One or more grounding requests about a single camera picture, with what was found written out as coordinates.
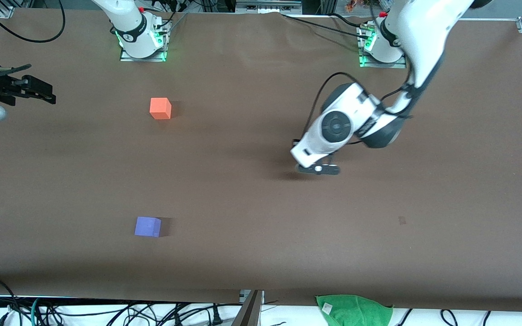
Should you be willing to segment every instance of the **brown table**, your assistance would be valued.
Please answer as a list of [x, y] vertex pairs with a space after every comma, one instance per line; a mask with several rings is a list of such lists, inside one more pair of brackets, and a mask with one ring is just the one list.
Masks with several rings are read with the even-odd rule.
[[[52, 43], [0, 29], [0, 64], [30, 62], [58, 96], [18, 99], [0, 122], [0, 278], [17, 293], [219, 302], [262, 288], [283, 304], [522, 310], [514, 22], [457, 24], [398, 140], [346, 146], [342, 174], [318, 177], [294, 173], [289, 149], [323, 80], [350, 72], [381, 96], [405, 70], [359, 68], [354, 37], [278, 14], [189, 14], [168, 62], [119, 62], [104, 13], [66, 15]], [[5, 23], [45, 38], [59, 19]], [[174, 118], [153, 120], [151, 97]], [[134, 236], [137, 216], [169, 235]]]

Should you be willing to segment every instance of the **white cloth tag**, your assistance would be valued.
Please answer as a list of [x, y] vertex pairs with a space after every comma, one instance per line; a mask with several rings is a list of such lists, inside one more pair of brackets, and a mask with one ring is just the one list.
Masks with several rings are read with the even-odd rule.
[[324, 303], [324, 307], [321, 308], [321, 311], [325, 312], [325, 314], [327, 314], [329, 316], [329, 313], [331, 313], [332, 311], [332, 305], [330, 305], [329, 303], [325, 302]]

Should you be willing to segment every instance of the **green cloth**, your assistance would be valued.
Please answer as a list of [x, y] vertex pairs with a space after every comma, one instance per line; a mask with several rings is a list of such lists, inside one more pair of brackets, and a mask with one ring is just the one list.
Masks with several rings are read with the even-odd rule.
[[357, 295], [315, 297], [329, 326], [388, 326], [393, 308]]

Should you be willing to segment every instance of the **teal cable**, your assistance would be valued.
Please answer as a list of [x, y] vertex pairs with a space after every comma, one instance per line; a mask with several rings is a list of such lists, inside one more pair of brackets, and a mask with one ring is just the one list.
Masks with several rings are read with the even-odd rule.
[[34, 300], [33, 305], [31, 305], [31, 326], [35, 326], [35, 308], [37, 307], [39, 301], [39, 297]]

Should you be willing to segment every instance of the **blue cube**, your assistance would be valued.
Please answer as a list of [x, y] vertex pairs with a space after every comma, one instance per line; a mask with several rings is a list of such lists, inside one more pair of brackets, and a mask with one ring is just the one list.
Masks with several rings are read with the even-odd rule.
[[161, 221], [157, 217], [139, 216], [136, 219], [134, 235], [158, 238], [160, 236], [160, 223]]

